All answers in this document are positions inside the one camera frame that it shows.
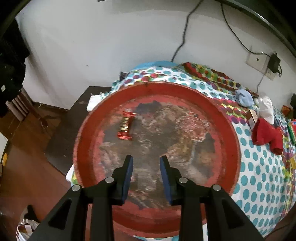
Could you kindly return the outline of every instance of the blue gripper pad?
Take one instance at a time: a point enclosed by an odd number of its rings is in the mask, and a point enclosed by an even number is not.
[[[172,204],[172,193],[171,193],[171,187],[170,187],[170,181],[169,181],[170,173],[168,172],[170,172],[170,164],[168,163],[167,157],[162,156],[160,158],[160,173],[161,173],[161,178],[163,180],[165,198],[170,204]]]
[[[126,159],[124,162],[126,162],[127,159],[129,159],[129,162],[128,162],[126,176],[125,176],[124,183],[123,183],[123,193],[122,193],[122,202],[123,203],[125,202],[125,200],[128,197],[128,190],[129,190],[129,186],[131,183],[131,175],[133,173],[133,157],[130,155],[126,156]]]

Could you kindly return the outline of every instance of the blue cloth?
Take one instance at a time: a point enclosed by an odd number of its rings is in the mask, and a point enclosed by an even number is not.
[[[244,89],[235,91],[235,100],[243,107],[250,107],[254,104],[251,94]]]
[[[158,66],[158,67],[165,67],[165,68],[174,68],[176,66],[178,66],[175,63],[172,63],[170,61],[155,61],[155,62],[149,62],[149,63],[143,63],[143,64],[139,64],[137,65],[133,70],[135,69],[146,69],[152,66]]]

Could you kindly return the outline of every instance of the wooden floor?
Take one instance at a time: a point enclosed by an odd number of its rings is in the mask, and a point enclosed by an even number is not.
[[[28,204],[42,220],[70,187],[44,156],[47,142],[65,112],[50,108],[39,108],[39,112],[58,117],[48,120],[46,131],[31,114],[21,123],[11,113],[0,120],[0,131],[10,140],[0,181],[0,211],[10,240],[16,240],[15,228]]]

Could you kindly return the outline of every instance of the silver screw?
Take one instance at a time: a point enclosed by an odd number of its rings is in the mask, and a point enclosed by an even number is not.
[[[188,181],[188,180],[187,180],[187,178],[185,178],[185,177],[180,177],[180,178],[179,178],[179,182],[180,182],[180,183],[183,183],[183,184],[184,184],[184,183],[187,183],[187,181]]]
[[[77,192],[80,189],[79,185],[72,186],[72,191]]]
[[[213,189],[214,189],[215,191],[220,191],[220,190],[221,190],[221,186],[218,185],[218,184],[215,184],[215,185],[213,185]]]
[[[113,177],[108,177],[105,179],[106,183],[113,183],[114,182],[114,178]]]

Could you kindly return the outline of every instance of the candy wrapper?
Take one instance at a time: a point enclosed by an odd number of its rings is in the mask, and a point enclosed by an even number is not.
[[[119,132],[117,133],[117,137],[122,140],[132,140],[132,137],[129,135],[129,129],[131,126],[131,122],[136,113],[124,111],[123,119],[121,121]]]

